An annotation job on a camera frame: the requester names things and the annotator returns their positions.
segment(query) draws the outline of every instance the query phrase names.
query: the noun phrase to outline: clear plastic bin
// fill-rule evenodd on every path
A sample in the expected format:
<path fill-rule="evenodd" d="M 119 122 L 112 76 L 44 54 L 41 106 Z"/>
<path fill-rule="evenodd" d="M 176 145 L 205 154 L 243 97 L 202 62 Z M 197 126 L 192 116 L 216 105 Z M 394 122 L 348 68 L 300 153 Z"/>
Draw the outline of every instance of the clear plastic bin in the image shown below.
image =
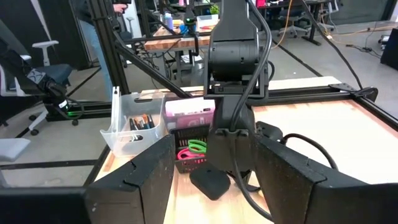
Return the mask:
<path fill-rule="evenodd" d="M 165 135 L 162 117 L 164 94 L 132 93 L 118 96 L 114 95 L 113 98 L 111 126 L 107 131 L 100 132 L 116 157 L 136 156 Z M 143 114 L 152 116 L 155 127 L 131 131 L 129 119 Z"/>

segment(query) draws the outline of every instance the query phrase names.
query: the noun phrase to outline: scissors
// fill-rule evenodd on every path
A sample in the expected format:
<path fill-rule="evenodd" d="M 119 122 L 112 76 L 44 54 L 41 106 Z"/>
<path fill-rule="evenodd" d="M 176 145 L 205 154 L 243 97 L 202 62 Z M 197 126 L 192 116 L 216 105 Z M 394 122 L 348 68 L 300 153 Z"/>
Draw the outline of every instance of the scissors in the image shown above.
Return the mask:
<path fill-rule="evenodd" d="M 178 154 L 177 154 L 177 159 L 182 160 L 182 159 L 194 159 L 197 157 L 204 157 L 204 154 L 199 154 L 199 153 L 193 153 L 190 152 L 188 148 L 182 149 Z"/>
<path fill-rule="evenodd" d="M 207 144 L 201 140 L 191 139 L 188 140 L 188 149 L 192 153 L 205 154 Z"/>

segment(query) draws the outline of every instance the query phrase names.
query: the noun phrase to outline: black pole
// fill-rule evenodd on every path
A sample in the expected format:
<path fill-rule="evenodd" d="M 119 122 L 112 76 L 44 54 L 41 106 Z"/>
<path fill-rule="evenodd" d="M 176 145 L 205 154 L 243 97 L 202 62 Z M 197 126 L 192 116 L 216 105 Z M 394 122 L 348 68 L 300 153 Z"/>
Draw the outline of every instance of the black pole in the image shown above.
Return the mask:
<path fill-rule="evenodd" d="M 164 15 L 164 1 L 165 0 L 159 0 L 159 11 L 160 11 L 160 15 Z"/>
<path fill-rule="evenodd" d="M 117 22 L 111 0 L 87 0 L 109 76 L 113 86 L 119 86 L 122 95 L 130 94 L 120 56 L 114 46 L 112 22 Z"/>
<path fill-rule="evenodd" d="M 146 37 L 152 37 L 150 33 L 150 28 L 149 28 L 149 21 L 148 21 L 148 15 L 147 15 L 147 5 L 145 3 L 145 0 L 138 0 L 138 5 L 139 5 L 139 10 L 141 12 L 141 21 L 142 21 L 142 26 L 144 28 L 144 33 Z"/>

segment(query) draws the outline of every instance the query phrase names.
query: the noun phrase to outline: pink scissors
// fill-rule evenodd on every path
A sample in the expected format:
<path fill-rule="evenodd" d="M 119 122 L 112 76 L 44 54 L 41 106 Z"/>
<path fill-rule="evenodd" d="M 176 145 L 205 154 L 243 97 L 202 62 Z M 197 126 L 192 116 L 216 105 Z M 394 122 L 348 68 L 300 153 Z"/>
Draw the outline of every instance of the pink scissors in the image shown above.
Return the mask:
<path fill-rule="evenodd" d="M 182 160 L 182 159 L 194 159 L 197 157 L 204 157 L 204 154 L 198 154 L 198 153 L 193 153 L 189 151 L 189 148 L 182 149 L 178 154 L 177 154 L 177 159 Z"/>

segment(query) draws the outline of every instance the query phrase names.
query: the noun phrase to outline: jeans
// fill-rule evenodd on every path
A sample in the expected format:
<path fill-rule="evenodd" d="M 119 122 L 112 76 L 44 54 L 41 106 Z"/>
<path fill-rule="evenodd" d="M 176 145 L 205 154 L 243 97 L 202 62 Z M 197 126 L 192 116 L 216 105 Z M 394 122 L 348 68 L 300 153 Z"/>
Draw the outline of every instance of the jeans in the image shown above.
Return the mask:
<path fill-rule="evenodd" d="M 105 82 L 105 93 L 106 97 L 109 101 L 112 101 L 112 81 L 109 76 L 108 67 L 106 66 L 104 53 L 101 49 L 100 40 L 98 39 L 97 32 L 95 31 L 95 27 L 85 21 L 80 21 L 81 28 L 83 29 L 83 33 L 87 35 L 87 38 L 90 41 L 91 46 L 94 48 L 95 54 L 97 55 L 99 65 L 102 69 L 102 74 L 104 76 Z"/>

